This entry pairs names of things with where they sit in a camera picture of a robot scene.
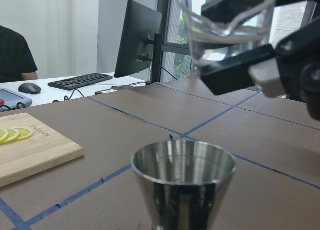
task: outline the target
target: window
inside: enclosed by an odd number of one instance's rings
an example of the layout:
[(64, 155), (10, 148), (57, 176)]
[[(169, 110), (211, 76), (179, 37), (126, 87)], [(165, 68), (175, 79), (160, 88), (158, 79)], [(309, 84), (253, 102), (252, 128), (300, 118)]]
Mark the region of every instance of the window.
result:
[[(308, 6), (308, 4), (309, 2), (300, 2), (275, 8), (270, 33), (270, 43), (273, 46), (300, 28), (301, 25), (310, 22), (310, 12), (315, 10), (316, 5)], [(165, 70), (162, 71), (161, 81), (173, 80), (171, 75), (177, 79), (185, 78), (191, 74), (193, 69), (182, 11), (177, 0), (158, 0), (157, 9), (160, 9), (164, 18), (161, 32), (164, 35), (162, 66)]]

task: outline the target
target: person's arm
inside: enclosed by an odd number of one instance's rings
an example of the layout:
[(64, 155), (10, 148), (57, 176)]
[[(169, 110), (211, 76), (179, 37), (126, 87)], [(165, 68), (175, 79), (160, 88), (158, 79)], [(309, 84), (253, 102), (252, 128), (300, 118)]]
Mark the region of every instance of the person's arm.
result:
[(36, 72), (30, 72), (30, 73), (21, 73), (22, 80), (36, 80), (38, 79), (38, 75)]

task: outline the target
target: computer mouse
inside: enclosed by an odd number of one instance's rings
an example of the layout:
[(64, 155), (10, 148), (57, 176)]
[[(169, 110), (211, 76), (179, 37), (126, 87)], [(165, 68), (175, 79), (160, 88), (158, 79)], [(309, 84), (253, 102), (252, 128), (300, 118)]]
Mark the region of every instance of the computer mouse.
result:
[(18, 87), (18, 91), (29, 94), (38, 94), (41, 91), (41, 88), (35, 83), (25, 82)]

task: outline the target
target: brown paper tabletop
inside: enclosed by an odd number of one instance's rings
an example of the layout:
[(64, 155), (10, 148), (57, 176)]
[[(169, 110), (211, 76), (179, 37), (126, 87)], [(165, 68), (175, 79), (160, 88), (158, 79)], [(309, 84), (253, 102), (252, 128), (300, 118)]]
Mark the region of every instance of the brown paper tabletop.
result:
[(0, 188), (0, 229), (146, 229), (130, 156), (152, 142), (201, 140), (236, 156), (215, 229), (318, 229), (320, 122), (304, 103), (197, 78), (35, 107), (27, 112), (85, 155)]

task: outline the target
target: stainless steel jigger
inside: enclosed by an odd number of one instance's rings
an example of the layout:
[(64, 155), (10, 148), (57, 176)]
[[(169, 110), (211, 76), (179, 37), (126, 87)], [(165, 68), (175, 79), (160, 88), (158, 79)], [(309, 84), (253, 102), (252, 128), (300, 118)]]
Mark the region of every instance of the stainless steel jigger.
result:
[(236, 169), (227, 151), (204, 142), (164, 141), (141, 148), (131, 165), (153, 230), (208, 230)]

